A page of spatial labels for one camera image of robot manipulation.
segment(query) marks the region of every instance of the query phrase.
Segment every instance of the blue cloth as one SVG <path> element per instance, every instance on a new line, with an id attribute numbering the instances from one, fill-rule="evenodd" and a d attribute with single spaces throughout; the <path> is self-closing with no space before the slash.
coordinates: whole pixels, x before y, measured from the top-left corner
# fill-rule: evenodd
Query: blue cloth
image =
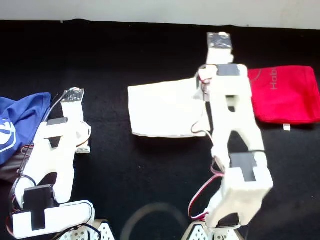
<path id="1" fill-rule="evenodd" d="M 19 101 L 0 97 L 0 165 L 23 145 L 32 143 L 50 103 L 48 92 L 33 94 Z"/>

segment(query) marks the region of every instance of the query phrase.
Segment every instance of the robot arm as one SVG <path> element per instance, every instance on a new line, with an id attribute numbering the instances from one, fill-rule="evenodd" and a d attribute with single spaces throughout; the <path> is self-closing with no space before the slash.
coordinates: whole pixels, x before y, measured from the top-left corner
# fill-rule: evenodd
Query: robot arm
<path id="1" fill-rule="evenodd" d="M 95 219 L 90 202 L 67 203 L 74 181 L 75 153 L 90 153 L 91 135 L 91 127 L 83 116 L 84 89 L 71 89 L 65 91 L 61 102 L 64 117 L 40 124 L 23 170 L 28 177 L 20 178 L 15 187 L 15 198 L 22 209 L 12 215 L 17 239 L 61 232 L 82 223 L 93 223 Z M 54 172 L 57 173 L 54 184 L 38 185 Z"/>
<path id="2" fill-rule="evenodd" d="M 210 102 L 214 127 L 211 155 L 224 172 L 220 189 L 204 211 L 206 228 L 219 233 L 247 225 L 261 208 L 273 180 L 254 116 L 248 70 L 244 65 L 231 64 L 229 34 L 208 33 L 207 39 L 207 63 L 198 72 L 195 98 L 203 96 Z M 232 131 L 239 133 L 248 152 L 229 153 Z"/>

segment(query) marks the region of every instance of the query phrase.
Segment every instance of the red cloth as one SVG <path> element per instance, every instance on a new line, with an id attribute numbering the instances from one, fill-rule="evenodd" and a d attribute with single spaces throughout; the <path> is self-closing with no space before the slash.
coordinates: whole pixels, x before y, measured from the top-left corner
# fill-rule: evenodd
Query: red cloth
<path id="1" fill-rule="evenodd" d="M 267 123 L 320 122 L 320 95 L 309 66 L 278 66 L 248 71 L 256 117 Z"/>

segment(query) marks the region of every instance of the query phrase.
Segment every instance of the white background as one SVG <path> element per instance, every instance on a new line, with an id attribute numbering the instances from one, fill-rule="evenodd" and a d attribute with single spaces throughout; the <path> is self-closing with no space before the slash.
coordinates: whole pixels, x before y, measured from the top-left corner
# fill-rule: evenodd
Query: white background
<path id="1" fill-rule="evenodd" d="M 2 20 L 320 29 L 320 0 L 0 0 Z"/>

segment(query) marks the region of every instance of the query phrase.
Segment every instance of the white label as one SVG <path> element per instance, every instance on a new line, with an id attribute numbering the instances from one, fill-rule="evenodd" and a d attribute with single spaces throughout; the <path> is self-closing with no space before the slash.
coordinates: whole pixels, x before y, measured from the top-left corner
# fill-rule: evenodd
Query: white label
<path id="1" fill-rule="evenodd" d="M 284 131 L 291 131 L 291 125 L 290 124 L 283 124 L 283 130 Z"/>

